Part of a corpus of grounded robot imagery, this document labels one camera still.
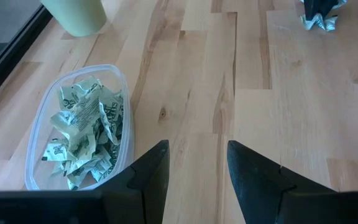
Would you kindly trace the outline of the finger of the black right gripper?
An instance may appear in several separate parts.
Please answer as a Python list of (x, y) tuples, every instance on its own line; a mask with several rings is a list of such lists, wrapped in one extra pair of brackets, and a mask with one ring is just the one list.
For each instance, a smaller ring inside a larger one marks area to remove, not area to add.
[(311, 21), (318, 12), (321, 0), (303, 0), (305, 9), (305, 18), (307, 21)]
[(320, 0), (319, 13), (325, 18), (338, 3), (339, 0)]

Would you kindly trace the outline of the clear plastic container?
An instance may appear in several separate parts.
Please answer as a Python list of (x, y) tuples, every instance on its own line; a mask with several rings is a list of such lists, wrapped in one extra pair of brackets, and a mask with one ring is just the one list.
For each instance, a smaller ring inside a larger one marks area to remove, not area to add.
[(124, 114), (120, 155), (115, 168), (100, 182), (96, 182), (91, 174), (85, 177), (80, 190), (91, 190), (114, 177), (134, 162), (134, 120), (132, 116), (130, 94), (126, 76), (114, 65), (93, 65), (74, 70), (54, 81), (46, 90), (39, 105), (32, 126), (25, 162), (25, 186), (28, 190), (68, 190), (67, 178), (62, 173), (54, 174), (56, 165), (52, 161), (43, 161), (42, 155), (47, 144), (62, 138), (50, 123), (52, 115), (60, 111), (58, 90), (62, 86), (76, 84), (86, 78), (95, 77), (112, 91), (122, 91)]

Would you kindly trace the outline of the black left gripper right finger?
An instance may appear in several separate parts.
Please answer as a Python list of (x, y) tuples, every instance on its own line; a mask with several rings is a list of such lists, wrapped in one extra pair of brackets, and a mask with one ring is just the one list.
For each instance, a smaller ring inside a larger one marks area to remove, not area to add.
[(246, 224), (276, 224), (285, 192), (334, 192), (234, 140), (227, 144), (227, 165)]

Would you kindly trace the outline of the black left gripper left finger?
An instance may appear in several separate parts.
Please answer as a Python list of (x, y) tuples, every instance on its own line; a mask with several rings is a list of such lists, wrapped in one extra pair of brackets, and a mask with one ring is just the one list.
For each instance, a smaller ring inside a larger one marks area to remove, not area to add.
[(161, 224), (168, 183), (169, 141), (161, 140), (97, 188), (102, 204), (96, 224)]

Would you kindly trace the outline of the pale green paper cup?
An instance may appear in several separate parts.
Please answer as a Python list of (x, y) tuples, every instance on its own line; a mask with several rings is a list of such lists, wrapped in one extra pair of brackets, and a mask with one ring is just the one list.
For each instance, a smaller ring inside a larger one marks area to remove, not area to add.
[(74, 37), (95, 34), (107, 21), (101, 0), (40, 0), (40, 2)]

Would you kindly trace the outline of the black metal table frame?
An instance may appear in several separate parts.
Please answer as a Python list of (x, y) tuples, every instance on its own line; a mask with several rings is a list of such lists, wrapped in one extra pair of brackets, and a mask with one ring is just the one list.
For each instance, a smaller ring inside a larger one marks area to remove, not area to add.
[(45, 29), (51, 18), (51, 13), (41, 5), (9, 42), (3, 42), (7, 45), (0, 54), (0, 86)]

